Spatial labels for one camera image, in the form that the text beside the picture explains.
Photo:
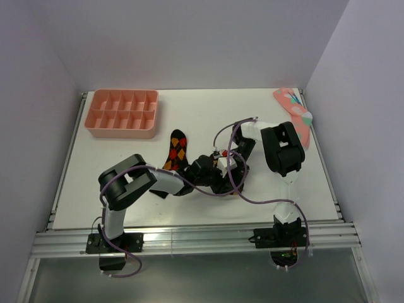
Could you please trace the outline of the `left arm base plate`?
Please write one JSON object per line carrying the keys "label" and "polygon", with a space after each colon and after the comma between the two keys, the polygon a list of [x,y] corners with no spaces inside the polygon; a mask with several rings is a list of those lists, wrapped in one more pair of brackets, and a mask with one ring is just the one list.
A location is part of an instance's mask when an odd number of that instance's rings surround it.
{"label": "left arm base plate", "polygon": [[[123,233],[110,242],[119,249],[130,253],[140,253],[143,248],[143,233]],[[120,250],[109,244],[102,234],[90,234],[88,236],[85,252],[87,254],[119,253]]]}

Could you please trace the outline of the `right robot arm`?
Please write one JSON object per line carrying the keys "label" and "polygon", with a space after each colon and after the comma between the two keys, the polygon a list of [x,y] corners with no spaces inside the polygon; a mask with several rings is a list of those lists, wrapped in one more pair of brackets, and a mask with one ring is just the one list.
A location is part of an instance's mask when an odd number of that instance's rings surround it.
{"label": "right robot arm", "polygon": [[273,124],[257,119],[239,121],[232,127],[230,142],[238,150],[233,153],[245,164],[256,142],[263,145],[268,168],[281,180],[283,195],[279,198],[254,201],[243,194],[239,196],[253,205],[273,204],[273,238],[280,246],[287,246],[300,232],[306,216],[297,204],[295,182],[306,158],[297,132],[291,122]]}

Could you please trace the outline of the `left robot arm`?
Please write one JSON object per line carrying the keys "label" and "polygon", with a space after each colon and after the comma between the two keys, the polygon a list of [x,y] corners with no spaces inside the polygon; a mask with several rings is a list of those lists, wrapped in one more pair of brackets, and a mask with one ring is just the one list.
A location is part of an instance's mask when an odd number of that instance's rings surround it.
{"label": "left robot arm", "polygon": [[148,191],[163,199],[168,195],[185,196],[198,187],[210,188],[212,196],[226,196],[234,191],[229,177],[206,155],[192,164],[158,169],[148,165],[141,155],[134,154],[104,171],[98,183],[103,205],[98,232],[100,245],[108,252],[127,246],[126,210]]}

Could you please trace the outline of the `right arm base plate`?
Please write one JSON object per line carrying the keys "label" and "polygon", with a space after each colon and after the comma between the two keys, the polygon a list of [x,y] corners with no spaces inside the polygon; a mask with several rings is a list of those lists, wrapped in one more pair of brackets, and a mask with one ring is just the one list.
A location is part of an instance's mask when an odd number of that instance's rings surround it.
{"label": "right arm base plate", "polygon": [[257,249],[305,247],[307,231],[304,227],[284,231],[281,227],[254,229],[248,241]]}

